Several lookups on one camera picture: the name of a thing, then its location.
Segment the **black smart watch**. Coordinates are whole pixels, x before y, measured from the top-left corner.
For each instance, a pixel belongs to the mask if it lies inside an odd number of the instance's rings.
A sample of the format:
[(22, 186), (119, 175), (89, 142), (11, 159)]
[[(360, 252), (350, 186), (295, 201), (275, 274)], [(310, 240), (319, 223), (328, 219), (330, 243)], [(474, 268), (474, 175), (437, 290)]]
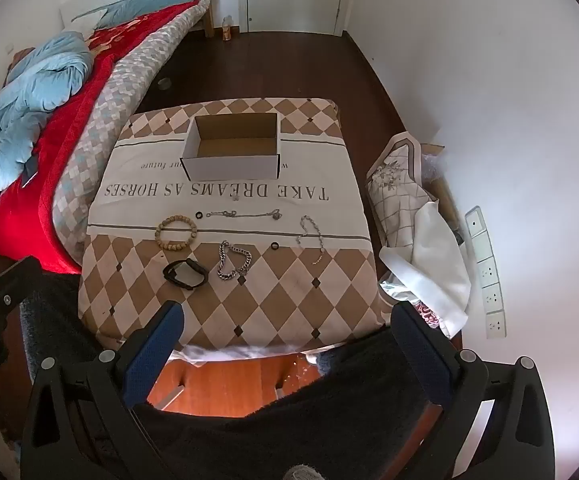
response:
[(162, 275), (167, 282), (185, 290), (194, 290), (208, 281), (208, 271), (192, 258), (169, 263)]

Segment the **red blanket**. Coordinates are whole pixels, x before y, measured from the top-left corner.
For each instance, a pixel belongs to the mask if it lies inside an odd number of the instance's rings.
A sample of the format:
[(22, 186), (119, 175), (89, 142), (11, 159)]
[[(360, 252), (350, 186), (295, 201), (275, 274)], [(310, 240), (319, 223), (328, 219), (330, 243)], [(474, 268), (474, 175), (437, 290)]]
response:
[(0, 194), (1, 257), (19, 260), (32, 256), (44, 270), (47, 263), (57, 261), (57, 236), (52, 221), (55, 188), (114, 63), (176, 11), (184, 11), (194, 2), (169, 6), (123, 25), (96, 30), (91, 38), (84, 38), (94, 54), (91, 76), (75, 96), (54, 110), (34, 144), (32, 157), (24, 164), (24, 172)]

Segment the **white power strip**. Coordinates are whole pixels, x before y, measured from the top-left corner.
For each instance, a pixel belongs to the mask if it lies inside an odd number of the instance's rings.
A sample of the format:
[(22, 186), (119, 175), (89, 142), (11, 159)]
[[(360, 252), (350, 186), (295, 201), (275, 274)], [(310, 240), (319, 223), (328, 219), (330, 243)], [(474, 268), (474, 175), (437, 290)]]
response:
[(502, 339), (506, 337), (506, 319), (501, 282), (486, 220), (479, 206), (465, 214), (465, 222), (476, 263), (477, 283), (483, 300), (486, 337)]

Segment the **black fuzzy chair cover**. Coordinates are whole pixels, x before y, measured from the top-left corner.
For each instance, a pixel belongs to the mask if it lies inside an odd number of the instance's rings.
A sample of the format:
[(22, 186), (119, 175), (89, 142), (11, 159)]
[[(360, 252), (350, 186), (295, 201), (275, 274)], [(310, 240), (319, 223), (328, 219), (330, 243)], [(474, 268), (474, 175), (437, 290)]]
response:
[[(90, 362), (105, 351), (76, 314), (76, 279), (47, 273), (20, 306), (30, 374), (50, 356)], [(239, 418), (134, 408), (172, 479), (378, 479), (427, 408), (388, 328), (320, 356), (318, 380)]]

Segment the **light blue duvet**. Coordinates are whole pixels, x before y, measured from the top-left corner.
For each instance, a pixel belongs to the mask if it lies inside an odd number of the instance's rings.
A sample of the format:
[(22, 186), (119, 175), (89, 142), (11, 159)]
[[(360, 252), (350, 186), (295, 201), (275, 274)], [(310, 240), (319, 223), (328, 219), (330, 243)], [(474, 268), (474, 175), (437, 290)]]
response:
[(56, 108), (91, 76), (94, 54), (80, 32), (61, 32), (27, 54), (0, 90), (0, 194), (24, 172)]

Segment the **grey checkered quilt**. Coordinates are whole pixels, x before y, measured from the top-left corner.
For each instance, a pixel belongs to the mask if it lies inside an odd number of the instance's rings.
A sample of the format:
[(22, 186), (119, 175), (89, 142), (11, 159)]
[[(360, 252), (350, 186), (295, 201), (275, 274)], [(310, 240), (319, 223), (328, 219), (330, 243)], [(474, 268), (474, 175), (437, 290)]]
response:
[(210, 14), (211, 0), (197, 0), (190, 8), (176, 11), (114, 63), (55, 188), (52, 221), (57, 236), (57, 261), (47, 263), (47, 270), (81, 272), (88, 211), (112, 148), (160, 68), (190, 29)]

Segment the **white cardboard box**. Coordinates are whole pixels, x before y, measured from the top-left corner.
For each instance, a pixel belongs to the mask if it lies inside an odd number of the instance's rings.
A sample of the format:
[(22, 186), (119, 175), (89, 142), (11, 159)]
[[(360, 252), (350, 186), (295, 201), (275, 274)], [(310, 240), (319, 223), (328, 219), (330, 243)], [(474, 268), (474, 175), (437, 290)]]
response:
[(277, 180), (280, 116), (239, 113), (196, 116), (180, 158), (194, 182)]

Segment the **round object on floor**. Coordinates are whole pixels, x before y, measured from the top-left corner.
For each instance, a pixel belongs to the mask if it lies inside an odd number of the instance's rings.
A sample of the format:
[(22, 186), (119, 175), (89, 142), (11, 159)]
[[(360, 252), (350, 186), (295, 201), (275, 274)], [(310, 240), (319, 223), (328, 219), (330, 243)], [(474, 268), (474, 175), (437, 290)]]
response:
[(158, 88), (160, 90), (167, 90), (171, 87), (171, 80), (169, 78), (162, 78), (158, 81)]

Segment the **checkered beige table cloth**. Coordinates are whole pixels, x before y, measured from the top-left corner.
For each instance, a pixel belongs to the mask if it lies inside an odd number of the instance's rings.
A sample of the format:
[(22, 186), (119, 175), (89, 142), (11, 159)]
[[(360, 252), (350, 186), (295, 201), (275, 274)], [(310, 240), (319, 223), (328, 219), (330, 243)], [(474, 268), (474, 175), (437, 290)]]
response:
[[(239, 113), (280, 116), (280, 177), (191, 181), (190, 121)], [(194, 290), (162, 275), (186, 258), (208, 271)], [(88, 214), (78, 313), (118, 348), (168, 300), (184, 311), (173, 354), (192, 363), (327, 349), (386, 324), (334, 102), (222, 100), (128, 119)]]

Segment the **teal pillow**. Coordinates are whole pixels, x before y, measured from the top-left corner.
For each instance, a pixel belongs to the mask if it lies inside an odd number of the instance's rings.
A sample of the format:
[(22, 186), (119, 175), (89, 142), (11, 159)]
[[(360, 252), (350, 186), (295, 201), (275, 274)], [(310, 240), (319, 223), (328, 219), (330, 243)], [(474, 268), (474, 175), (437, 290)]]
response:
[(119, 0), (106, 6), (106, 11), (95, 25), (95, 29), (106, 29), (131, 22), (134, 18), (157, 12), (169, 6), (193, 2), (194, 0)]

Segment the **bottle on floor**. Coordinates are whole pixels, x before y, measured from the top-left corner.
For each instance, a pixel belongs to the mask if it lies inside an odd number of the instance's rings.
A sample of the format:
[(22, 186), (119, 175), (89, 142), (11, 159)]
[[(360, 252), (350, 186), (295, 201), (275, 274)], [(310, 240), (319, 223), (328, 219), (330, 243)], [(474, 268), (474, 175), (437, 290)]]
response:
[(224, 16), (222, 21), (222, 38), (224, 41), (232, 39), (232, 22), (231, 15)]

